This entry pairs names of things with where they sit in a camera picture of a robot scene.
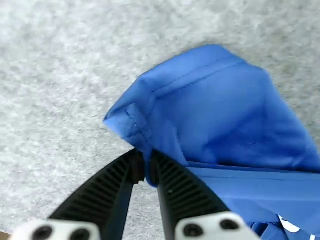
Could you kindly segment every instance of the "stitching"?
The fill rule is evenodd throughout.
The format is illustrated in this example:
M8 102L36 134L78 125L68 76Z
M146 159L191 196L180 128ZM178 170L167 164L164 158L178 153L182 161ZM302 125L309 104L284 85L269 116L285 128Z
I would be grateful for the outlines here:
M148 128L149 128L148 126L145 126L145 127L141 128L141 129L139 129L139 130L137 130L137 131L131 131L127 136L125 136L125 138L134 137L134 136L137 135L140 131L144 131L144 130L146 130L146 129L148 129Z
M134 123L134 125L138 128L139 132L141 133L143 139L145 140L146 144L149 145L149 147L152 147L152 145L149 142L149 139L144 135L144 133L141 131L141 129L139 128L139 126L137 125L137 122L135 121L135 119L133 117L130 116L130 114L128 113L127 110L124 110L126 115L131 119L131 121Z
M163 88L165 88L165 87L173 84L175 81L177 81L177 80L179 80L179 79L181 79L181 78L183 78L183 77L186 77L186 76L188 76L188 75L190 75L190 74L192 74L192 73L194 73L194 72L196 72L196 71L198 71L198 70L200 70L200 69L203 69L203 68L208 67L208 66L210 66L210 65L212 65L212 64L216 64L216 63L218 63L218 62L221 62L221 61L224 61L224 60L228 60L228 59L231 59L231 58L234 58L234 56L229 56L229 57L217 59L217 60L215 60L215 61L213 61L213 62L211 62L211 63L208 63L208 64L206 64L206 65L197 67L196 69L193 69L192 71L190 71L190 72L188 72L188 73L186 73L186 74L184 74L184 75L182 75L182 76L180 76L180 77L172 80L171 82L166 83L165 85L161 86L160 88L158 88L158 89L156 89L156 90L153 90L152 93L155 93L155 92L157 92L157 91L159 91L159 90L161 90L161 89L163 89Z
M166 97L166 96L168 96L168 95L170 95L170 94L172 94L172 93L174 93L174 92L176 92L176 91L178 91L178 90L185 89L185 88L187 88L187 87L189 87L189 86L192 86L192 85L194 85L194 84L197 84L197 83L201 82L202 80L205 80L206 78L208 78L208 77L210 77L210 76L212 76L212 75L214 75L214 74L216 74L216 73L219 73L219 72L221 72L221 71L223 71L223 70L226 70L226 69L228 69L228 68L231 68L231 67L234 67L234 66L243 64L243 63L245 63L245 62L244 62L243 60L241 60L240 62L237 62L237 63L231 64L231 65L228 65L228 66L226 66L226 67L224 67L224 68L221 68L221 69L219 69L219 70L217 70L217 71L214 71L214 72L212 72L212 73L210 73L210 74L208 74L208 75L206 75L206 76L204 76L204 77L202 77L202 78L200 78L200 79L198 79L198 80L196 80L196 81L194 81L194 82L191 82L191 83L189 83L189 84L187 84L187 85L185 85L185 86L182 86L182 87L180 87L180 88L174 89L173 91L168 92L168 93L166 93L166 94L164 94L164 95L162 95L162 96L159 96L159 97L158 97L158 100L161 99L161 98L163 98L163 97ZM152 109L150 110L150 112L148 113L148 115L145 117L146 120L148 120L148 118L150 117L150 115L151 115L151 113L153 112L153 110L155 109L155 107L156 107L156 104L153 105Z
M166 83L165 85L161 86L160 88L157 88L157 89L151 91L150 94L149 94L149 96L148 96L148 98L147 98L147 100L146 100L146 103L149 101L149 99L151 98L151 96L152 96L153 93L157 92L158 90L163 89L164 87L169 86L170 84L174 83L175 81L177 81L177 80L179 80L179 79L181 79L181 78L184 78L184 77L186 77L186 76L188 76L188 75L190 75L190 74L192 74L192 73L194 73L194 72L196 72L196 71L198 71L198 70L200 70L200 69L202 69L202 68L208 67L208 66L210 66L210 65L213 65L213 64L216 64L216 63L218 63L218 62L225 61L225 60L228 60L228 59L231 59L231 58L234 58L234 57L235 57L235 56L229 56L229 57L217 59L217 60L215 60L215 61L213 61L213 62L211 62L211 63L208 63L208 64L203 65L203 66L199 66L199 67L193 69L192 71L187 72L186 74L184 74L184 75L182 75L182 76L180 76L180 77L172 80L171 82ZM116 110L116 111L119 112L119 111L121 111L122 109L124 109L125 107L126 107L126 106L122 106L121 108L119 108L119 109Z

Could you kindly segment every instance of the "floor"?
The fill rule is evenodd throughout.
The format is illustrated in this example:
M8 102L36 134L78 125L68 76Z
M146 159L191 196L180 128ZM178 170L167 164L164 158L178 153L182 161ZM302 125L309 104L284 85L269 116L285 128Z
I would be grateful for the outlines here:
M0 231L45 218L131 147L102 120L137 76L222 44L271 74L320 148L317 0L1 0ZM136 186L125 240L164 239Z

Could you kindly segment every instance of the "screw hole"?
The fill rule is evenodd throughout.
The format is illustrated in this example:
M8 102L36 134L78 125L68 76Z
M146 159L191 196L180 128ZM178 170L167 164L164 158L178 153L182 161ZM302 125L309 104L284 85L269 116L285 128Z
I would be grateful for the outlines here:
M32 240L46 240L51 236L52 231L52 227L42 226L33 233Z
M88 240L90 232L87 229L80 228L74 231L70 237L70 240Z
M221 221L220 226L224 230L236 230L239 228L239 225L235 221L229 219Z
M199 237L204 231L197 224L188 224L184 227L183 233L186 237Z

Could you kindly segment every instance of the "gray carpet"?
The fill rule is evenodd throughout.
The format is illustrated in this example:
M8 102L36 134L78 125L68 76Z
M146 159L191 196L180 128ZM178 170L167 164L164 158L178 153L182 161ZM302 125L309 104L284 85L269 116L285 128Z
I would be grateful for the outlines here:
M103 126L137 76L189 48L266 68L320 147L317 0L1 0L0 230L48 216L131 147ZM135 188L124 239L164 239Z

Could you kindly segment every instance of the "blue cloth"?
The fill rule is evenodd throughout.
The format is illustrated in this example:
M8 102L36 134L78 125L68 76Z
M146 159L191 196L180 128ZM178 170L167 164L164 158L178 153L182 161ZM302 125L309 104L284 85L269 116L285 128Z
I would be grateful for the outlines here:
M144 73L104 123L143 152L147 173L153 148L169 155L263 240L320 240L317 148L266 71L225 48Z

